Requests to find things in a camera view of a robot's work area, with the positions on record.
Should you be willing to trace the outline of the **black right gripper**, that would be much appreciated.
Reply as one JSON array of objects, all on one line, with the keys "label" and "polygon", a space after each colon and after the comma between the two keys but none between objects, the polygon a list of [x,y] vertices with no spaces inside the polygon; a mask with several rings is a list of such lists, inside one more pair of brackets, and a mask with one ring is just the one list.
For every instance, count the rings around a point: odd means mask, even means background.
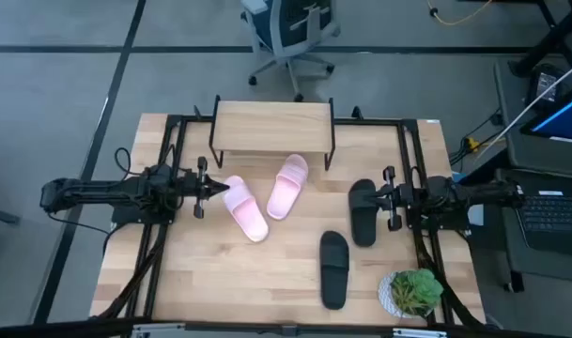
[{"label": "black right gripper", "polygon": [[389,209],[388,230],[391,232],[398,231],[402,228],[402,216],[397,209],[399,207],[409,207],[412,204],[412,186],[408,183],[395,186],[395,170],[393,166],[387,166],[383,170],[383,177],[386,184],[372,193],[374,197],[371,198],[371,201],[380,209]]}]

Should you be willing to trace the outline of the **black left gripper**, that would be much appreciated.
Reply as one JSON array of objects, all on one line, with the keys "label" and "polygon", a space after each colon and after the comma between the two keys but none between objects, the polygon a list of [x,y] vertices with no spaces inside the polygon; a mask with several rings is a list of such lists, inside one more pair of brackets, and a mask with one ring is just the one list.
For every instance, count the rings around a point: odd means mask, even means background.
[{"label": "black left gripper", "polygon": [[[199,157],[197,159],[197,170],[187,169],[184,172],[184,197],[194,197],[195,203],[193,205],[193,215],[196,219],[204,218],[203,201],[206,199],[207,191],[207,169],[208,161],[205,157]],[[226,192],[230,189],[230,186],[224,184],[221,181],[214,180],[209,177],[209,198]]]}]

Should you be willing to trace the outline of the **black rubber slide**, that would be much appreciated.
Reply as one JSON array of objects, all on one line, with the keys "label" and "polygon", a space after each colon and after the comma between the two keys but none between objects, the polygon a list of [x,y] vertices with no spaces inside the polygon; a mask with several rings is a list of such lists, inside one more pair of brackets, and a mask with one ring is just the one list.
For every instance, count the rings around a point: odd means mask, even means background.
[{"label": "black rubber slide", "polygon": [[352,238],[359,247],[370,247],[376,241],[377,213],[376,185],[367,178],[356,181],[348,192],[348,207]]},{"label": "black rubber slide", "polygon": [[319,242],[320,296],[330,310],[340,310],[347,299],[349,247],[338,232],[326,231]]}]

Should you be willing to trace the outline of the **pink rubber slide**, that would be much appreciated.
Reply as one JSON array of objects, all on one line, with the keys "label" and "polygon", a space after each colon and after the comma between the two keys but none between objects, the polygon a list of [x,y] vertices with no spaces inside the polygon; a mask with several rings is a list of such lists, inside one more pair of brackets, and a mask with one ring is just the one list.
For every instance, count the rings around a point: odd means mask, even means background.
[{"label": "pink rubber slide", "polygon": [[269,233],[269,227],[244,180],[239,176],[231,176],[224,184],[229,189],[224,193],[223,201],[233,219],[249,240],[263,241]]},{"label": "pink rubber slide", "polygon": [[308,178],[308,164],[303,156],[288,156],[275,177],[267,204],[268,214],[275,220],[284,219],[293,208]]}]

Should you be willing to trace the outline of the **pale blue box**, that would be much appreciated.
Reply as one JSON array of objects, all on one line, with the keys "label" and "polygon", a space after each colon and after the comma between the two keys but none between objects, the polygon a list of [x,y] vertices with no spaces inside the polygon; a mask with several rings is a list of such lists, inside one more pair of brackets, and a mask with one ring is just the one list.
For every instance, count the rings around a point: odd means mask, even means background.
[{"label": "pale blue box", "polygon": [[[459,182],[466,176],[464,173],[453,172],[452,178],[455,182]],[[484,225],[484,206],[474,205],[469,208],[468,219],[471,225],[483,226]]]}]

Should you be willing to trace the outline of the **potted green succulent plant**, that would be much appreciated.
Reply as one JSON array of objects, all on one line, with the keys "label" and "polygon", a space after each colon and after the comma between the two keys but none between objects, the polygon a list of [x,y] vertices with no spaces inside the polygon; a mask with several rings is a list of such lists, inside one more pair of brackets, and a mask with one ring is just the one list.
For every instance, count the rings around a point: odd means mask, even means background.
[{"label": "potted green succulent plant", "polygon": [[430,316],[441,305],[442,284],[429,269],[400,270],[387,274],[379,283],[381,306],[400,318]]}]

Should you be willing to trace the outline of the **dark grey equipment cart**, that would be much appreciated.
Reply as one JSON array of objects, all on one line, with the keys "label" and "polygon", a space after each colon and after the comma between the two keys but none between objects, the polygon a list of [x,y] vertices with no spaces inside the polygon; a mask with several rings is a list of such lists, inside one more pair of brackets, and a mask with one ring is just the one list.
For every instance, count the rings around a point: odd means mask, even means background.
[{"label": "dark grey equipment cart", "polygon": [[[528,80],[515,76],[507,62],[499,61],[493,69],[503,120],[520,123],[535,116],[524,107]],[[494,171],[496,178],[510,178],[519,183],[527,197],[572,198],[572,144],[522,133],[515,126],[505,134],[506,160]],[[572,233],[525,232],[519,211],[503,207],[500,211],[505,236],[511,281],[508,287],[523,289],[523,276],[532,274],[572,281]]]}]

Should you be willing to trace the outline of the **black crossbar with silver brackets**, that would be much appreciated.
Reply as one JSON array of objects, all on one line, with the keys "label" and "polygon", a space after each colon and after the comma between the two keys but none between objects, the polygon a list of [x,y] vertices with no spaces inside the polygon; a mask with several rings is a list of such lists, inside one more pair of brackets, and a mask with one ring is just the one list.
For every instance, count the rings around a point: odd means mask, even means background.
[{"label": "black crossbar with silver brackets", "polygon": [[464,326],[436,324],[412,328],[409,326],[347,326],[310,324],[250,324],[155,321],[148,317],[101,318],[83,321],[39,323],[0,327],[0,338],[109,338],[122,335],[143,335],[162,330],[226,331],[272,333],[284,337],[303,334],[361,334],[386,338],[569,338],[515,330],[472,329]]}]

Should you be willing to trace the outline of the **black laptop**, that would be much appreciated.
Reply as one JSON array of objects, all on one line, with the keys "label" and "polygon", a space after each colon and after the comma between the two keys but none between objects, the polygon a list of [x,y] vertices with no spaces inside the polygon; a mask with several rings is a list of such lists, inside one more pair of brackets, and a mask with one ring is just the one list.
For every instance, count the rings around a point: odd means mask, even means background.
[{"label": "black laptop", "polygon": [[527,247],[572,255],[572,195],[528,194],[516,213]]}]

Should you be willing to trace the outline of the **grey blue office chair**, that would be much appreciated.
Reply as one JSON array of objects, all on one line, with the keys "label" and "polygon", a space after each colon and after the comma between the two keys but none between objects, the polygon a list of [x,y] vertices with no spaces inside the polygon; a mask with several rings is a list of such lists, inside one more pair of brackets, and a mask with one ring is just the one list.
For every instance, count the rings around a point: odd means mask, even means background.
[{"label": "grey blue office chair", "polygon": [[240,4],[240,18],[249,26],[253,51],[271,53],[268,61],[249,74],[248,85],[257,84],[257,74],[283,65],[288,69],[294,101],[302,102],[294,62],[319,64],[328,75],[335,69],[333,63],[310,54],[326,38],[340,34],[334,0],[240,0]]}]

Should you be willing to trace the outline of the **thin white rod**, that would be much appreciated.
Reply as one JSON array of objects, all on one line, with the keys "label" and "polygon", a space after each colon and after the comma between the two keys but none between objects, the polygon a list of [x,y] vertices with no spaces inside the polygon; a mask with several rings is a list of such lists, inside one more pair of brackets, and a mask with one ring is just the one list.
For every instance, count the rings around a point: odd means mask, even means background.
[{"label": "thin white rod", "polygon": [[505,125],[505,128],[496,134],[492,142],[478,155],[482,157],[495,143],[503,138],[510,130],[515,127],[521,127],[525,134],[532,134],[541,138],[548,138],[557,141],[563,141],[572,144],[572,131],[561,132],[560,124],[556,120],[564,113],[572,110],[572,94],[566,94],[563,98],[557,98],[554,101],[554,107],[548,109],[547,113],[535,115],[532,119],[524,119],[523,117],[529,113],[537,103],[548,102],[549,92],[554,91],[556,94],[561,93],[562,81],[572,74],[572,69],[557,77],[554,82],[544,82],[541,84],[539,80],[535,84],[529,85],[535,89],[537,96],[532,100],[528,100],[524,109],[518,113],[513,120]]}]

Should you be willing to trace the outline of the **monitor with blue screen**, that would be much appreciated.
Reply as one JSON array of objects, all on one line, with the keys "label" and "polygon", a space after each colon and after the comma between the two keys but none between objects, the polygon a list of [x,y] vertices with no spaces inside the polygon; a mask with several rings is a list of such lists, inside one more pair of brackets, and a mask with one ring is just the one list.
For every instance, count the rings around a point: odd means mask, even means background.
[{"label": "monitor with blue screen", "polygon": [[572,89],[545,114],[529,120],[520,131],[526,135],[572,143]]}]

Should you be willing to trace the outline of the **black power brick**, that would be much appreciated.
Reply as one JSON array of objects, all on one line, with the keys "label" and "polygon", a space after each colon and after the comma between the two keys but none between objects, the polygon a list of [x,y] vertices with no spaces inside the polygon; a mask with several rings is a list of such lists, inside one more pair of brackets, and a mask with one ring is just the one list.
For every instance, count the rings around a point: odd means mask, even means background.
[{"label": "black power brick", "polygon": [[551,64],[540,64],[533,69],[527,94],[528,102],[534,100],[533,109],[545,111],[560,99],[563,90],[561,87],[554,86],[541,99],[536,100],[537,97],[554,84],[562,75],[562,70]]}]

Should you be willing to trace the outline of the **black desk leg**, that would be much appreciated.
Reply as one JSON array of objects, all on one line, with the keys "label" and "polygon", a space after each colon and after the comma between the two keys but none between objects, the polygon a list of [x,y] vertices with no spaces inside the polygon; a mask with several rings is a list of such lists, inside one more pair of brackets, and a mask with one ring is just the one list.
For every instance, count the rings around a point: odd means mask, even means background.
[{"label": "black desk leg", "polygon": [[545,0],[530,0],[538,5],[549,26],[549,32],[518,61],[510,62],[509,69],[518,77],[527,77],[533,69],[548,55],[559,52],[569,66],[572,66],[572,51],[566,45],[565,38],[572,33],[572,0],[569,12],[556,23]]}]

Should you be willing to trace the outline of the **wooden shelf black metal frame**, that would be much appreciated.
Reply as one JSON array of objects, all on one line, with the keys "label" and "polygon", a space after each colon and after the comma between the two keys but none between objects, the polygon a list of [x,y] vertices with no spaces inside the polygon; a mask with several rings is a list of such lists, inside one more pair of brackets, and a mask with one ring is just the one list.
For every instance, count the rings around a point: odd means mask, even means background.
[{"label": "wooden shelf black metal frame", "polygon": [[215,98],[209,149],[218,167],[227,152],[313,153],[332,163],[333,99],[327,102],[237,101]]}]

